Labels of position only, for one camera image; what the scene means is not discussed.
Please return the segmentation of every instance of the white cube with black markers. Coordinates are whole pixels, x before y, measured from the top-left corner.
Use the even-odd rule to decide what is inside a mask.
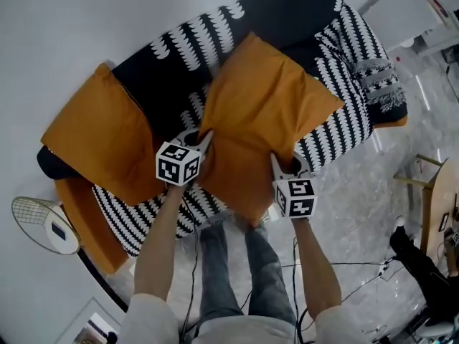
[[[306,218],[316,211],[317,195],[310,178],[294,178],[273,182],[275,201],[282,215],[288,218]]]
[[[201,153],[165,141],[156,154],[156,177],[183,186],[199,174]]]

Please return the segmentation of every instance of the person in black pants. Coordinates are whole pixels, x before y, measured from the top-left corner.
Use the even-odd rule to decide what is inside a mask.
[[[456,265],[453,246],[445,238],[448,272],[445,278],[434,265],[431,258],[424,255],[408,238],[404,230],[404,219],[397,218],[397,226],[390,237],[390,246],[396,257],[408,272],[416,279],[430,311],[430,324],[441,321],[453,321],[459,313],[459,272]]]

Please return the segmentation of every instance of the gray pants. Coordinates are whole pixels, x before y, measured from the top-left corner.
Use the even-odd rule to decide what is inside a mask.
[[[279,258],[260,227],[245,235],[252,273],[249,315],[273,317],[296,325]],[[237,304],[228,275],[228,248],[222,224],[201,232],[202,298],[199,326],[214,318],[244,315]]]

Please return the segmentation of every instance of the orange pillow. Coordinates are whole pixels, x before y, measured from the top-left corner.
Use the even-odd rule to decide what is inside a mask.
[[[295,142],[344,103],[296,62],[249,34],[213,81],[200,138],[214,130],[202,187],[257,223],[273,202],[270,152],[289,166]]]
[[[42,137],[53,153],[92,183],[130,206],[164,190],[155,177],[150,125],[101,64],[73,95]],[[155,139],[154,148],[161,141]]]

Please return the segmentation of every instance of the white sleeve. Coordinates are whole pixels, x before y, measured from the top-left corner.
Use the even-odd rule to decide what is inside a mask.
[[[134,295],[121,325],[118,343],[179,344],[177,319],[162,299]]]
[[[351,319],[342,306],[329,308],[316,318],[317,344],[369,344],[370,341]]]

